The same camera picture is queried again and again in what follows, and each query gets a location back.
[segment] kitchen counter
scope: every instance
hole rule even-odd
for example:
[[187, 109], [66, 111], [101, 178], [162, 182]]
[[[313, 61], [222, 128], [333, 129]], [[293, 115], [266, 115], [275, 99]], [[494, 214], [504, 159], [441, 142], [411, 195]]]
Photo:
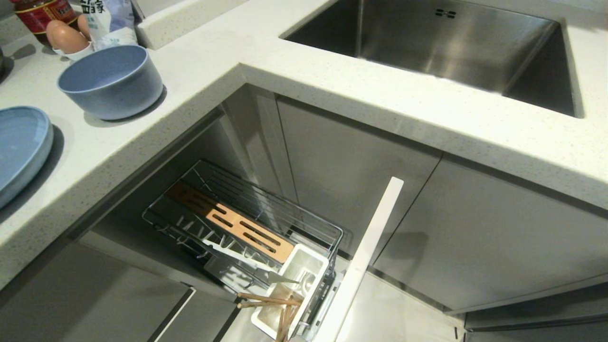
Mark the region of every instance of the kitchen counter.
[[553, 2], [483, 1], [565, 27], [576, 119], [428, 75], [284, 41], [329, 0], [250, 0], [151, 51], [166, 95], [104, 122], [55, 82], [68, 66], [33, 37], [3, 46], [15, 67], [0, 107], [43, 109], [60, 131], [51, 160], [0, 211], [0, 288], [96, 202], [245, 83], [494, 167], [608, 209], [608, 55], [602, 13]]

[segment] stainless steel sink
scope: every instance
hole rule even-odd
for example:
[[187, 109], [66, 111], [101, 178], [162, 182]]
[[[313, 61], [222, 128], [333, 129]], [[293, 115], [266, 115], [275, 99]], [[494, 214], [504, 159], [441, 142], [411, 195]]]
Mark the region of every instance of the stainless steel sink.
[[552, 20], [454, 0], [339, 0], [286, 39], [576, 117]]

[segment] stainless steel rack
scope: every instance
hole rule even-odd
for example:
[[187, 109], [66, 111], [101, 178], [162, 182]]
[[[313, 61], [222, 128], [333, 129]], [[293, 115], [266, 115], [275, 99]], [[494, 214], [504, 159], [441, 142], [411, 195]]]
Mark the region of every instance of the stainless steel rack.
[[[230, 207], [294, 245], [303, 243], [326, 256], [330, 266], [307, 308], [307, 313], [303, 315], [301, 326], [305, 328], [318, 312], [323, 311], [320, 309], [321, 303], [336, 277], [336, 254], [344, 235], [340, 227], [205, 159], [192, 165], [172, 186], [177, 182], [187, 183], [205, 196]], [[277, 272], [281, 263], [259, 253], [182, 203], [172, 200], [167, 191], [168, 189], [144, 210], [142, 218], [146, 222], [157, 231], [175, 239], [178, 245], [199, 259], [207, 271], [231, 290], [255, 292], [253, 289], [256, 287], [258, 291], [265, 291], [269, 287], [268, 280], [259, 277], [251, 263], [228, 257], [209, 244], [228, 248]]]

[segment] white cabinet door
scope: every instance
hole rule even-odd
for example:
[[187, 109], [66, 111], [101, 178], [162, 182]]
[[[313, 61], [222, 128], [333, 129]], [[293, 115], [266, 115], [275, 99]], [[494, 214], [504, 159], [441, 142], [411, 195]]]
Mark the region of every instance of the white cabinet door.
[[299, 203], [344, 228], [340, 248], [349, 255], [365, 234], [386, 180], [404, 181], [375, 260], [441, 152], [292, 99], [280, 97], [277, 104]]
[[402, 187], [402, 180], [390, 179], [314, 341], [330, 342], [338, 337]]
[[608, 280], [605, 211], [488, 172], [444, 157], [374, 267], [454, 312]]

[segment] egg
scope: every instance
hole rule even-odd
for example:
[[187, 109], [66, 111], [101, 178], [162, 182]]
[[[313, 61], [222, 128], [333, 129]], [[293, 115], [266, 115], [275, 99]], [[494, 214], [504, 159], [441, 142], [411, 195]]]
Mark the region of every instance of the egg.
[[91, 41], [91, 31], [89, 30], [89, 24], [86, 22], [86, 15], [81, 14], [78, 16], [78, 29], [86, 40]]
[[55, 40], [53, 39], [53, 31], [58, 26], [67, 26], [67, 24], [61, 20], [51, 20], [48, 24], [46, 24], [46, 38], [49, 40], [49, 43], [53, 49], [58, 49], [57, 45], [55, 45]]
[[89, 46], [89, 42], [80, 32], [67, 25], [55, 27], [51, 34], [57, 48], [66, 54], [75, 54]]

